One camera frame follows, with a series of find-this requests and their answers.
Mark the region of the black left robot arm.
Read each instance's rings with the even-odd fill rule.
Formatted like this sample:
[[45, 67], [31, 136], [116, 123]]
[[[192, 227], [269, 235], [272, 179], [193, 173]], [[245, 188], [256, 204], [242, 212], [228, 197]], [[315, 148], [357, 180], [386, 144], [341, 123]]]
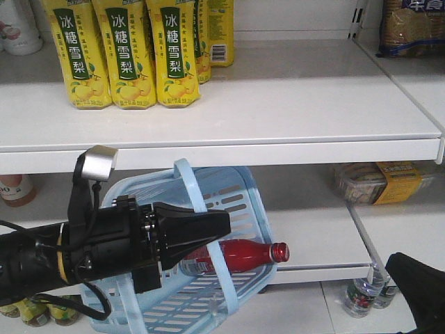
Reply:
[[84, 281], [129, 273], [137, 294], [158, 289], [160, 273], [231, 232], [229, 214], [119, 196], [86, 236], [71, 222], [1, 236], [1, 304]]

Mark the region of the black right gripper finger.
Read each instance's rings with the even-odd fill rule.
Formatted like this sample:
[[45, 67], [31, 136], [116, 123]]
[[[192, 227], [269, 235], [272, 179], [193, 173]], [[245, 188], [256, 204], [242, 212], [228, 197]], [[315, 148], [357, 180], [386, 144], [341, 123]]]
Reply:
[[444, 332], [444, 272], [404, 253], [389, 256], [386, 271], [410, 307], [412, 333]]

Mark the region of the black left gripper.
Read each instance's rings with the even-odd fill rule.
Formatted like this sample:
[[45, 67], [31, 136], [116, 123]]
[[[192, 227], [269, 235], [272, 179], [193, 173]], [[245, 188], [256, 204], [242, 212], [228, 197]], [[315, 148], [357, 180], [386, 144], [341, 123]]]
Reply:
[[91, 282], [130, 273], [135, 293], [161, 287], [161, 270], [231, 232], [229, 213], [156, 202], [138, 205], [120, 196], [112, 207], [99, 210], [91, 235], [67, 256], [67, 277]]

